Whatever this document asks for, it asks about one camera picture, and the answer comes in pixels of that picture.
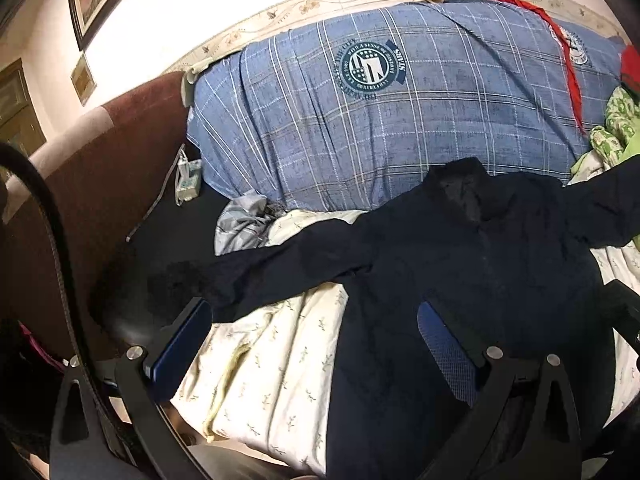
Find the shirt sleeve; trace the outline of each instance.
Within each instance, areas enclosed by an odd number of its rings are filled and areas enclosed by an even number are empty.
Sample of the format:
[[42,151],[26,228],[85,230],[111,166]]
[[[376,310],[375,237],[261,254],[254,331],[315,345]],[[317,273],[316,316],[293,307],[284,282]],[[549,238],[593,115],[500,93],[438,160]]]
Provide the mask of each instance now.
[[561,190],[568,229],[590,248],[623,247],[640,234],[640,156]]
[[366,266],[373,245],[364,242],[357,222],[316,222],[279,246],[223,254],[207,265],[174,264],[149,278],[148,300],[156,310],[175,310],[200,296],[212,307],[212,322],[234,322]]

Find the circular logo emblem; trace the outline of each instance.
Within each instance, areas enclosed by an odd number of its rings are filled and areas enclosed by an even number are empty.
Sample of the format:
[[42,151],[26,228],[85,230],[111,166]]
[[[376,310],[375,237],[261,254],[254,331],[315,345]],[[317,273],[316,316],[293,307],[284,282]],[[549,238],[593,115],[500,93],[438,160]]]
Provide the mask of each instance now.
[[351,94],[376,92],[395,80],[404,83],[404,59],[391,41],[387,45],[357,41],[345,45],[338,56],[342,88]]
[[[551,36],[558,42],[558,45],[562,46],[561,41],[556,36],[551,25],[549,25],[549,30],[551,31]],[[569,45],[569,57],[571,58],[572,63],[576,65],[584,65],[589,58],[587,57],[587,51],[584,49],[584,45],[580,38],[578,38],[574,33],[566,30],[564,27],[560,27],[560,32],[562,32],[562,35]]]

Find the gray cloth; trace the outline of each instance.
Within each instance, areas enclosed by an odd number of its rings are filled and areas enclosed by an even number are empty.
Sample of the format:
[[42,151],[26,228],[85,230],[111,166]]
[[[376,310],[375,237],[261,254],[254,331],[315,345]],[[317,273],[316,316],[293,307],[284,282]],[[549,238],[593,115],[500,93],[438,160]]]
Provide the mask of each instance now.
[[232,199],[216,224],[216,256],[263,246],[271,223],[282,214],[283,211],[267,204],[267,197],[253,189]]
[[218,446],[189,446],[194,459],[213,480],[289,480],[293,469]]

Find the wooden door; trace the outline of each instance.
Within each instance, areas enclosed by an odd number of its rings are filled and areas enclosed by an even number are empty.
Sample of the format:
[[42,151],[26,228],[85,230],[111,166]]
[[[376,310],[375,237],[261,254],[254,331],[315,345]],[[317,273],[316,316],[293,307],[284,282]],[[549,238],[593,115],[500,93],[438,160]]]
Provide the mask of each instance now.
[[[20,60],[0,72],[0,141],[30,156],[46,139],[33,110]],[[10,174],[0,168],[0,178]]]

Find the white wall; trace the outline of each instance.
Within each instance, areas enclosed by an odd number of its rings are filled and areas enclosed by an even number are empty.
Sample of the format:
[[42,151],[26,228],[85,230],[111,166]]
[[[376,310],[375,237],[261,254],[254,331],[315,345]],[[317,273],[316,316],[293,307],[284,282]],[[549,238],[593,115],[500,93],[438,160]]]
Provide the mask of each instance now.
[[[0,68],[20,53],[42,129],[51,138],[87,109],[159,75],[217,32],[283,0],[122,0],[86,50],[97,88],[84,108],[69,78],[79,51],[68,0],[41,1],[37,12],[31,2],[30,13],[14,20],[22,21],[19,28],[32,25],[30,35],[22,46],[8,46],[9,54],[0,44]],[[615,19],[603,0],[575,1]]]

